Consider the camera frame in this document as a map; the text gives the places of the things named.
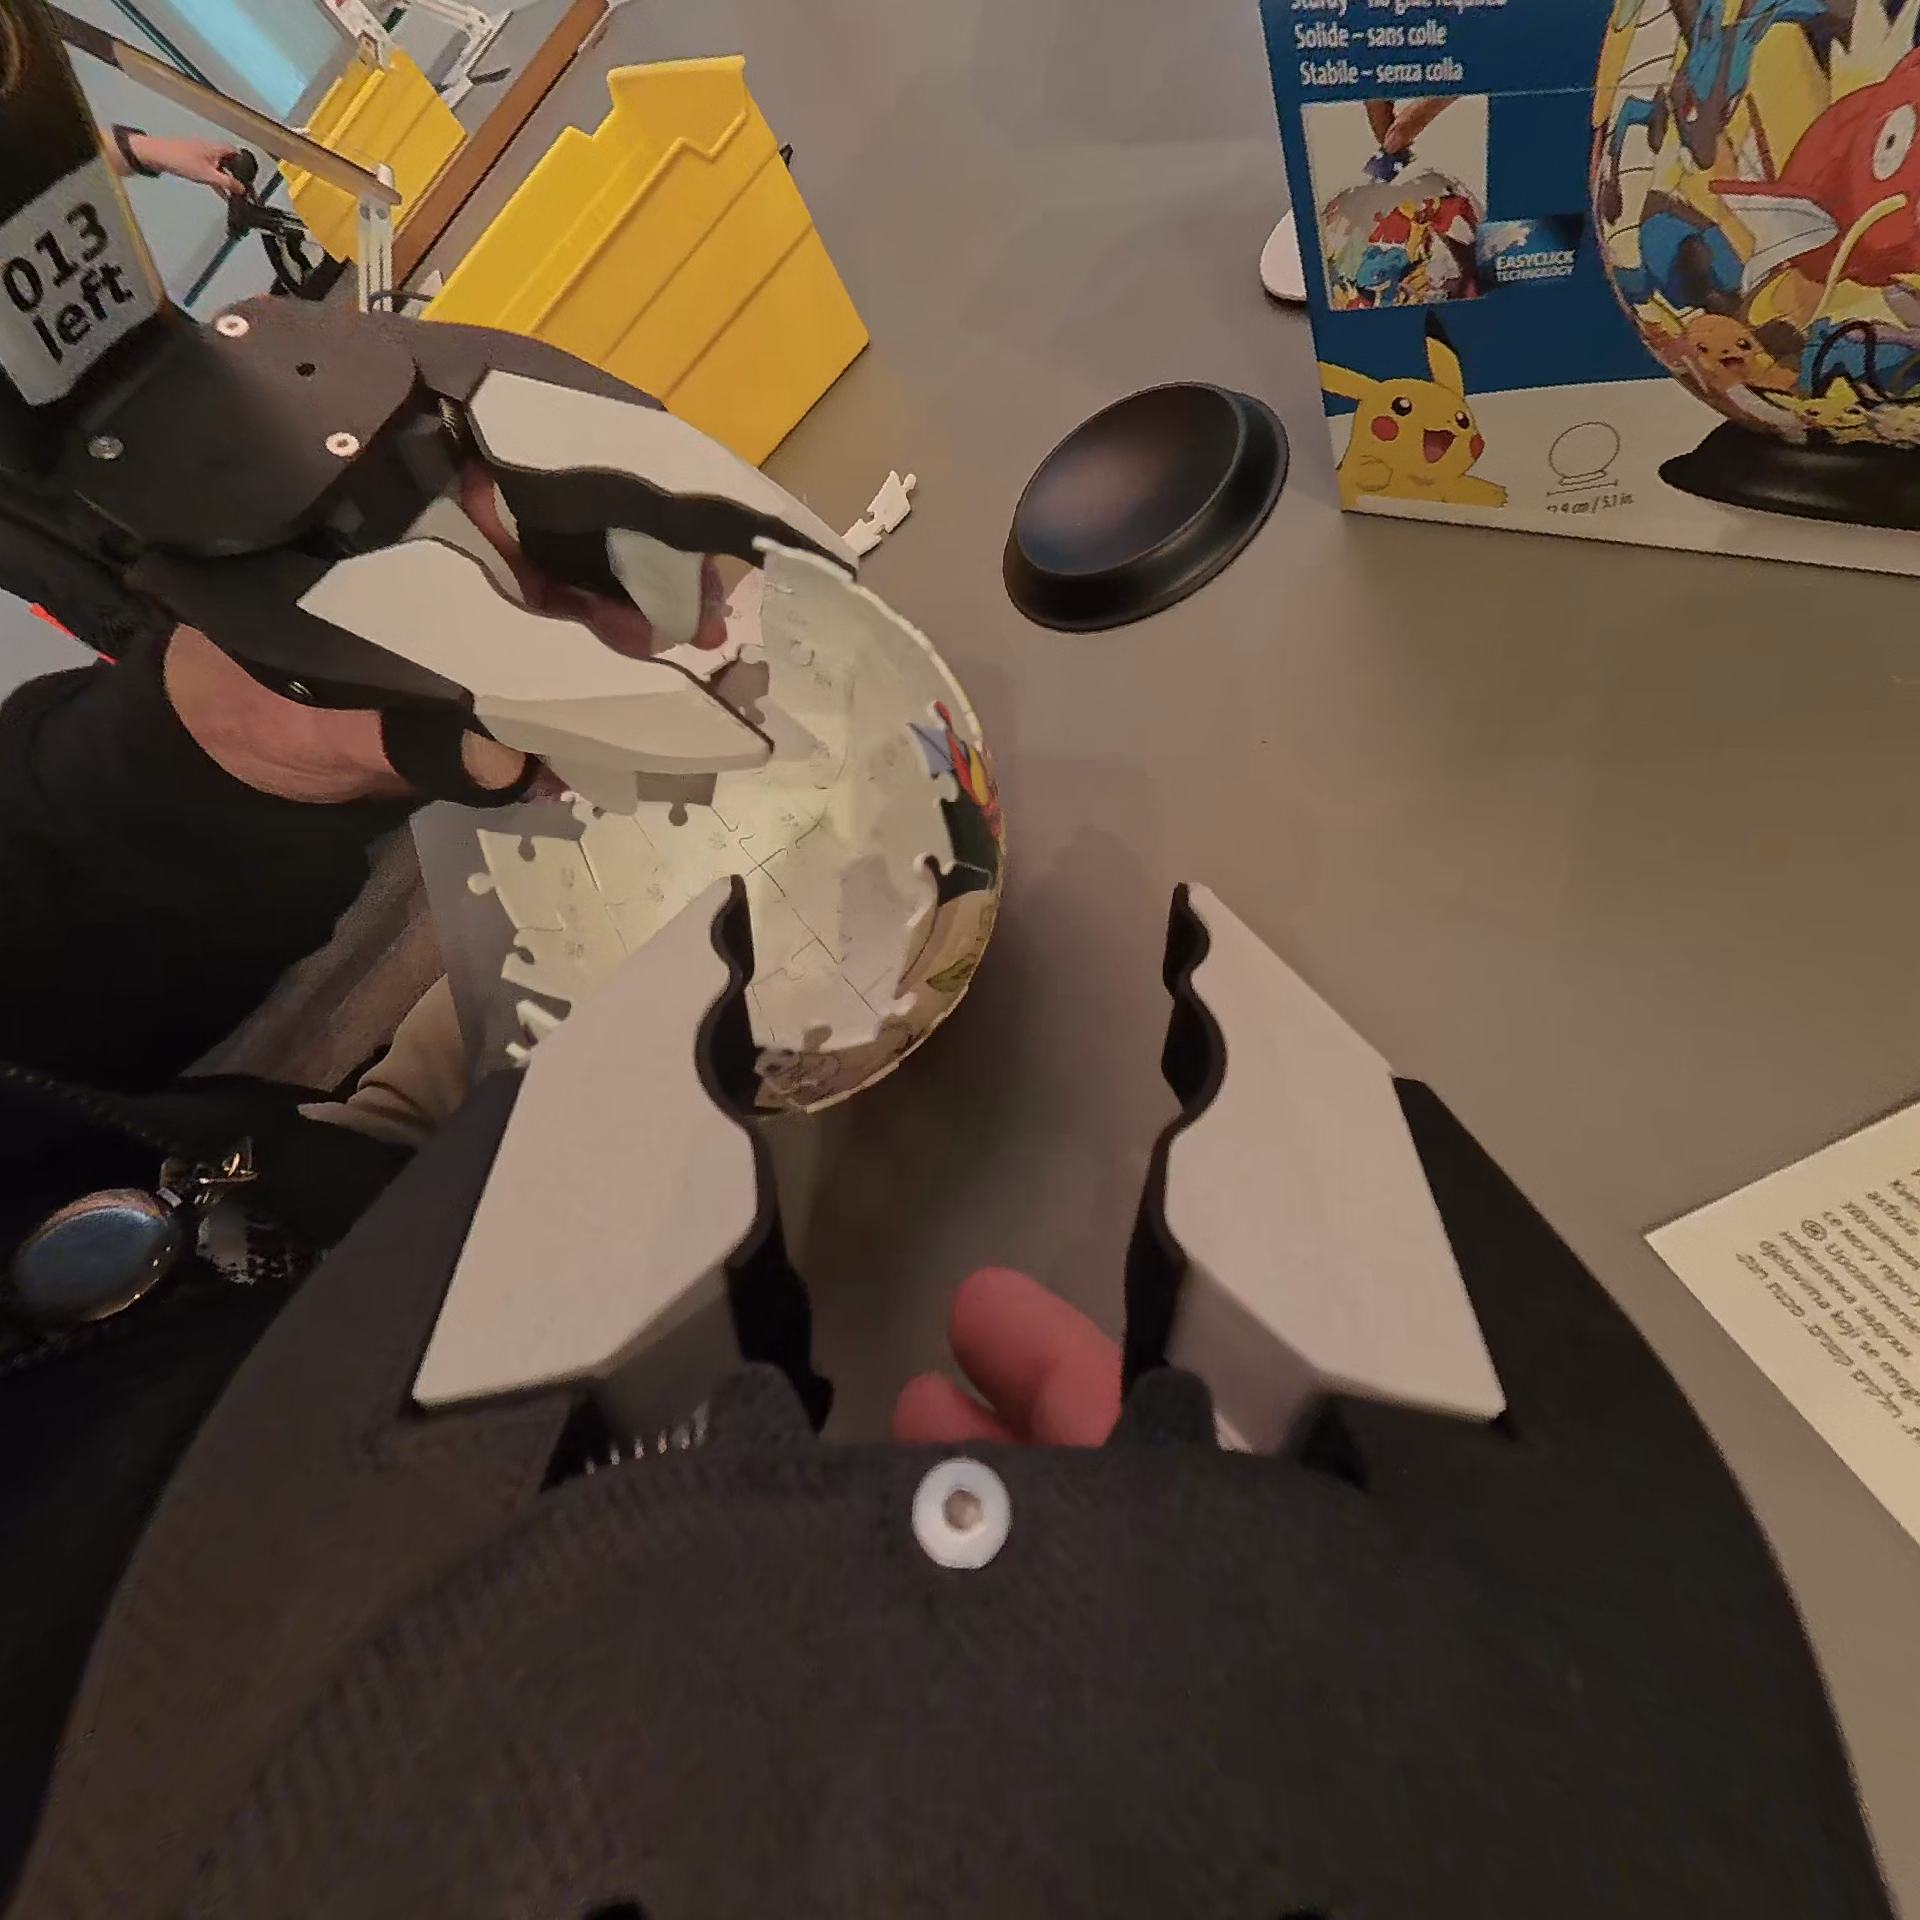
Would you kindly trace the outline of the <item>person's left forearm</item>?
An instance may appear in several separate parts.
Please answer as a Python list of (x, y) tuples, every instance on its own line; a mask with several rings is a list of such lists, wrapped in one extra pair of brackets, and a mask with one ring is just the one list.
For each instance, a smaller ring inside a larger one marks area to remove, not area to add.
[(157, 648), (22, 682), (0, 727), (6, 1064), (170, 1085), (337, 938), (413, 804), (227, 776)]

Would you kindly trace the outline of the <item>person's black clothing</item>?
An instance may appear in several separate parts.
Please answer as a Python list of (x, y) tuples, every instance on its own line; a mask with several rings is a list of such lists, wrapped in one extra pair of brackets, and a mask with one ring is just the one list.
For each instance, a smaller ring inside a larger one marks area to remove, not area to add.
[(161, 1160), (253, 1136), (259, 1182), (208, 1213), (208, 1253), (75, 1330), (0, 1324), (0, 1888), (17, 1888), (57, 1739), (127, 1551), (214, 1398), (466, 1103), (466, 1071), (409, 1085), (395, 1046), (341, 1100), (253, 1076), (97, 1090), (6, 1064), (0, 1263), (63, 1202), (152, 1188)]

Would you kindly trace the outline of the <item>metal rail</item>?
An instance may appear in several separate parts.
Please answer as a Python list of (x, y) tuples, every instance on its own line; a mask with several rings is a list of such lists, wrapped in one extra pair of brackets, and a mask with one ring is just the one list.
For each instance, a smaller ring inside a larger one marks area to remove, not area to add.
[(88, 24), (57, 11), (57, 33), (75, 49), (118, 68), (124, 78), (134, 78), (134, 86), (157, 90), (161, 101), (175, 101), (175, 105), (208, 120), (214, 131), (232, 136), (242, 147), (259, 147), (259, 153), (269, 153), (269, 159), (279, 159), (279, 161), (291, 161), (291, 171), (348, 189), (352, 200), (377, 200), (377, 205), (395, 205), (401, 200), (401, 189), (392, 181), (337, 159), (329, 147), (309, 143), (304, 131), (276, 125), (269, 110), (253, 110), (248, 101), (227, 101), (214, 86), (186, 78), (176, 68), (124, 46), (105, 28), (88, 28)]

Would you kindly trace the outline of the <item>black round ball stand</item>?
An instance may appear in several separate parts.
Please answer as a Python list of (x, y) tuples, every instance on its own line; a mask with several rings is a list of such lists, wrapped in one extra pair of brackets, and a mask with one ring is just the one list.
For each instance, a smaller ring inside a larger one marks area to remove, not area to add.
[(1054, 635), (1115, 635), (1206, 590), (1287, 490), (1265, 398), (1171, 379), (1079, 419), (1023, 480), (1003, 590)]

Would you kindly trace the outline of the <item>large yellow plastic bin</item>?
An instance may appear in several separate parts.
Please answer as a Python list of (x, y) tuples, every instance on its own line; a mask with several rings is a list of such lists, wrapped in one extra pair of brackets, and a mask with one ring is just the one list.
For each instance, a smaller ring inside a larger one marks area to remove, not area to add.
[(742, 55), (609, 72), (426, 307), (566, 349), (768, 464), (869, 325), (759, 120)]

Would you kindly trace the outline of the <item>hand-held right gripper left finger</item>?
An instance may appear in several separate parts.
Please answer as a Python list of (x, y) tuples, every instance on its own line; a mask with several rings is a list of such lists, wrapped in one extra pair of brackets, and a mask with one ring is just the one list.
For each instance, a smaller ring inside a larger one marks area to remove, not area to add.
[(756, 1136), (742, 877), (699, 891), (529, 1046), (413, 1408), (583, 1386), (609, 1431), (690, 1427), (771, 1365), (809, 1427), (809, 1306)]

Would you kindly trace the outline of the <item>partly built puzzle ball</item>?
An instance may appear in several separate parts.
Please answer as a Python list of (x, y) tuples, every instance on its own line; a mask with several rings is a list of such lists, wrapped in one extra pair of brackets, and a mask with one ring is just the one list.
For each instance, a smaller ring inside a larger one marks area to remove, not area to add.
[(961, 1000), (1003, 899), (977, 715), (931, 639), (838, 566), (759, 545), (742, 639), (712, 679), (771, 738), (712, 802), (560, 794), (452, 859), (479, 914), (478, 1071), (526, 1053), (707, 885), (749, 910), (756, 1109), (822, 1117)]

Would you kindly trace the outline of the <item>another person's forearm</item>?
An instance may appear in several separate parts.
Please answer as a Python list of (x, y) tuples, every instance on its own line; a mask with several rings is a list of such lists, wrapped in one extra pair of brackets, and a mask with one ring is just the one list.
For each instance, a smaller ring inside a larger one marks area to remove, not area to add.
[(144, 136), (144, 131), (114, 125), (105, 161), (124, 181), (192, 181), (192, 186), (220, 189), (221, 200), (260, 199), (259, 159), (248, 147), (208, 143), (208, 136)]

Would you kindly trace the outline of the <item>blue puzzle box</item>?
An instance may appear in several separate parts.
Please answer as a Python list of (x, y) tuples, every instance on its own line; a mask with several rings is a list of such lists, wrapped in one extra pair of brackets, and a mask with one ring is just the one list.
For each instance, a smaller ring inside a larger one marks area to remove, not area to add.
[(1920, 570), (1915, 0), (1269, 0), (1347, 518)]

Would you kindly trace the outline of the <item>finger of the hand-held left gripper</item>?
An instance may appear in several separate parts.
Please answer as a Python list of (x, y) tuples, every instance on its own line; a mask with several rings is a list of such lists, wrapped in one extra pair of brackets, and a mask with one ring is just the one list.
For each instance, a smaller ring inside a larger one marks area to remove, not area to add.
[(466, 518), (529, 613), (590, 624), (618, 658), (718, 648), (718, 558), (855, 555), (793, 493), (690, 419), (491, 368), (466, 398)]
[(625, 659), (590, 629), (512, 606), (479, 558), (438, 537), (329, 566), (296, 613), (466, 691), (484, 727), (549, 761), (707, 776), (771, 754), (771, 738), (685, 667)]

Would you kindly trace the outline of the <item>round badge reel with clip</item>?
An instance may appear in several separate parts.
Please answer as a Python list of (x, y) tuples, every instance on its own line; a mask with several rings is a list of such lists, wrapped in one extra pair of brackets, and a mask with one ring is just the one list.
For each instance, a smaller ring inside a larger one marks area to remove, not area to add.
[(99, 1188), (42, 1213), (6, 1259), (0, 1308), (25, 1330), (99, 1329), (208, 1253), (208, 1213), (259, 1182), (253, 1136), (161, 1160), (152, 1188)]

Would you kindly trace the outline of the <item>person's left hand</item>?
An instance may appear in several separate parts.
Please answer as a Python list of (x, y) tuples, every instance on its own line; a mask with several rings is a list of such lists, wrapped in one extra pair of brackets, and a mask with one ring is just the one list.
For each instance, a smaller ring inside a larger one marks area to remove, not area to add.
[[(518, 555), (499, 490), (479, 464), (466, 464), (461, 474), (461, 518), (499, 551), (526, 613), (583, 624), (618, 658), (653, 648), (653, 629), (634, 602), (540, 575), (540, 566)], [(161, 648), (161, 691), (186, 736), (227, 776), (260, 794), (309, 804), (419, 794), (392, 770), (377, 710), (279, 699), (194, 629), (175, 629)]]

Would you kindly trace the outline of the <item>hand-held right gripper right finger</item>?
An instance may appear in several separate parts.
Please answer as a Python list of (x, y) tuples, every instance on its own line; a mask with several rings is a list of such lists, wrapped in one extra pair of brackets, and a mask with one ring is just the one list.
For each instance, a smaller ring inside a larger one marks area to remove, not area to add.
[(1125, 1386), (1190, 1372), (1261, 1454), (1333, 1398), (1503, 1417), (1387, 1061), (1206, 885), (1171, 898), (1164, 998)]

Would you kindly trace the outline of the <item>small yellow plastic bin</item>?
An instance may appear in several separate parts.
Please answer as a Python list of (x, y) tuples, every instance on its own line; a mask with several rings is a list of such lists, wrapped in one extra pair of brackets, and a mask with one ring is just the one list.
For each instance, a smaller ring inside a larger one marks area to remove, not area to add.
[[(438, 96), (438, 86), (419, 72), (409, 49), (392, 49), (385, 68), (352, 55), (348, 72), (313, 105), (309, 143), (367, 176), (385, 161), (401, 189), (395, 222), (409, 222), (419, 199), (466, 153), (452, 105)], [(313, 248), (325, 260), (352, 262), (358, 199), (325, 186), (296, 161), (279, 161), (279, 181)]]

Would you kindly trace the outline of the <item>printed instruction sheet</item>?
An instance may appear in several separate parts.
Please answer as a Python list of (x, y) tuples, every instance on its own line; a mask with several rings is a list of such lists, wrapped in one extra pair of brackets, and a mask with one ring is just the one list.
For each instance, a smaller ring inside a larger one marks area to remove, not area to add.
[(1920, 1535), (1920, 1103), (1646, 1230), (1717, 1330)]

